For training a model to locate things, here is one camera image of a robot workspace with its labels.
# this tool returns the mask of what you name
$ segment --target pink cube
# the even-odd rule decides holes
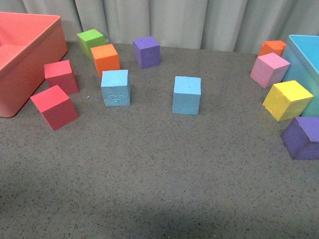
[[[257,57],[250,78],[263,88],[272,87],[273,84],[283,80],[290,63],[275,53]]]
[[[71,99],[59,86],[53,86],[30,98],[53,130],[79,117]]]
[[[69,60],[44,65],[44,75],[49,87],[58,85],[66,94],[79,92]]]

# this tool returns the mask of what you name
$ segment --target light blue cube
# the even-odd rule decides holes
[[[131,103],[129,71],[103,71],[101,89],[106,107],[129,106]]]
[[[198,77],[175,77],[173,113],[198,115],[201,95],[200,80]]]

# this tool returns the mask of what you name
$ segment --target green cube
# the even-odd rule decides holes
[[[77,36],[81,51],[91,60],[93,60],[91,48],[105,45],[104,35],[95,29],[83,31]]]

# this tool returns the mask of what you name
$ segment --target salmon pink bin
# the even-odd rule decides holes
[[[0,117],[12,117],[68,51],[59,16],[0,12]]]

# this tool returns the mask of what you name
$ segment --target yellow cube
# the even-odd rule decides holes
[[[297,81],[280,82],[271,87],[263,106],[277,121],[289,120],[300,116],[313,97]]]

